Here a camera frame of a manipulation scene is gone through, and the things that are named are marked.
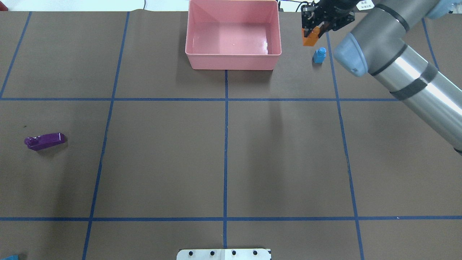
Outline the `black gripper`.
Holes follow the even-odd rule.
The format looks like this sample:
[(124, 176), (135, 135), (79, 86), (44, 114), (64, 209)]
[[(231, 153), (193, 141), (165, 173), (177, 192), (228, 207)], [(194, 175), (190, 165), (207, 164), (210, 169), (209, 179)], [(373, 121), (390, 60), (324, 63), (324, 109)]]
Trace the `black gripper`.
[(327, 31), (337, 31), (355, 21), (354, 9), (359, 0), (319, 0), (301, 5), (301, 28), (304, 38), (319, 26), (318, 37)]

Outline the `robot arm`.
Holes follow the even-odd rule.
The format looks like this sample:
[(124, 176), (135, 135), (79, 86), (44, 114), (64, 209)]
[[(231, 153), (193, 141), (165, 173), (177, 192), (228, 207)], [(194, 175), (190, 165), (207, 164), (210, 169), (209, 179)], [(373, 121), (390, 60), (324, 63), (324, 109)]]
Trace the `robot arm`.
[(381, 0), (336, 46), (333, 57), (356, 77), (369, 74), (461, 154), (461, 90), (403, 41), (424, 17), (459, 0)]

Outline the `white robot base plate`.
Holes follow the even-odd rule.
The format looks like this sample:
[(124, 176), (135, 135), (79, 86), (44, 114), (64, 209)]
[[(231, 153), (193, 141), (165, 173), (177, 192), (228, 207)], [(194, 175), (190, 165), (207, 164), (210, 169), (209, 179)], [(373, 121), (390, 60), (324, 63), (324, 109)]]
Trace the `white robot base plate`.
[(264, 248), (180, 250), (177, 260), (272, 260), (271, 250)]

